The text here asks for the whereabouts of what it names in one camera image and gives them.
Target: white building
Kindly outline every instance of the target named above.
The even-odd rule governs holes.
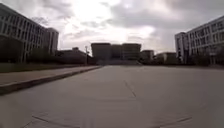
[[[45,28],[0,3],[0,38],[4,38],[0,43],[11,40],[10,45],[20,51],[17,61],[26,61],[34,49],[45,48],[54,53],[57,50],[58,34],[55,29]]]
[[[175,35],[175,42],[177,57],[182,63],[185,63],[185,55],[216,55],[224,46],[224,16],[186,33]]]

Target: lamp post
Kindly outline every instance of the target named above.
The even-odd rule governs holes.
[[[85,62],[85,65],[87,66],[88,65],[88,55],[89,55],[88,46],[85,46],[85,49],[86,49],[86,62]]]

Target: overcast sky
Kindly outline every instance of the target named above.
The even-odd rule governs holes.
[[[174,34],[222,16],[224,0],[0,0],[60,32],[59,49],[89,42],[141,43],[174,51]]]

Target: road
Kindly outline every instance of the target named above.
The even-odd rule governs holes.
[[[0,97],[0,128],[223,128],[223,76],[107,66]]]

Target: sidewalk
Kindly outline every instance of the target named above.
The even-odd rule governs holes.
[[[99,68],[99,66],[75,67],[55,70],[0,73],[0,95],[7,94],[38,84],[69,77],[78,73]]]

